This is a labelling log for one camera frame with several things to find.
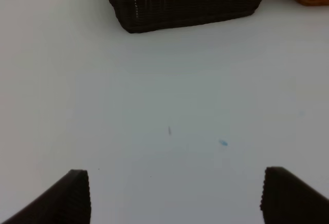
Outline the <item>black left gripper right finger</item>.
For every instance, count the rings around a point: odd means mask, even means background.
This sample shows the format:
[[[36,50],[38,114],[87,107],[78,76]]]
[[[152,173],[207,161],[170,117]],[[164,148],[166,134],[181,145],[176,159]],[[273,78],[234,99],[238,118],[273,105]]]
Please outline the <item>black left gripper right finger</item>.
[[[266,168],[260,209],[265,223],[328,223],[328,199],[283,167]]]

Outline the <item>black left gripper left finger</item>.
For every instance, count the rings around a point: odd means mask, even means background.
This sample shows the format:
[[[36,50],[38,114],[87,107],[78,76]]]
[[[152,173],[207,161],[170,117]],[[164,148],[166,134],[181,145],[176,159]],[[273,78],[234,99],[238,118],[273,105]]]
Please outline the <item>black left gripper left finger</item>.
[[[86,170],[70,170],[28,206],[4,223],[90,223],[91,199]]]

